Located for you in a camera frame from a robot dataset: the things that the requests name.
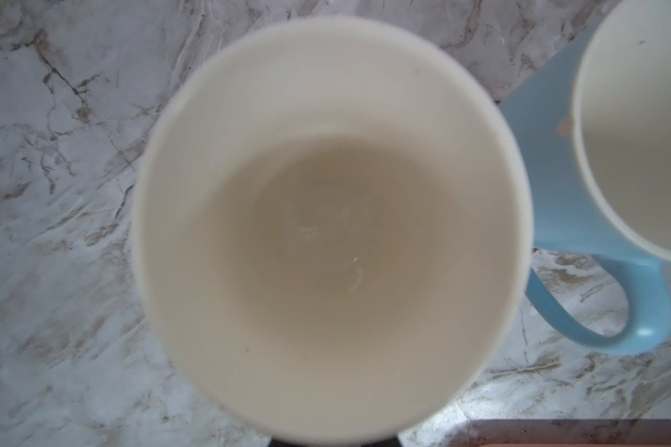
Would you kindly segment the cream mug blue handle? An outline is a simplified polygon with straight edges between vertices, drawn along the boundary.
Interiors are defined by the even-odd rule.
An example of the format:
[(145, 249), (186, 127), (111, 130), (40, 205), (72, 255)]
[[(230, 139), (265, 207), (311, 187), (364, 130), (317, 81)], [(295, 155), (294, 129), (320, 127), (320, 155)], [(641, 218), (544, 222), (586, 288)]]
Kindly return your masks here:
[(537, 276), (527, 298), (559, 333), (609, 355), (671, 334), (671, 1), (624, 1), (501, 103), (529, 175), (534, 245), (593, 257), (623, 288), (624, 329), (595, 333)]

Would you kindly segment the cream mug pink handle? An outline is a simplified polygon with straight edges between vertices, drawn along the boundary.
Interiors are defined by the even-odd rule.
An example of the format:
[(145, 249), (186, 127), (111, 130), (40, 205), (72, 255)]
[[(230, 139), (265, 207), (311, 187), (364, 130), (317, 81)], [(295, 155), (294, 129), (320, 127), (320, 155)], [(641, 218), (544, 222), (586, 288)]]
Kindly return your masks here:
[(301, 445), (393, 437), (467, 389), (516, 318), (533, 245), (489, 94), (431, 42), (348, 16), (208, 59), (151, 131), (130, 217), (175, 368)]

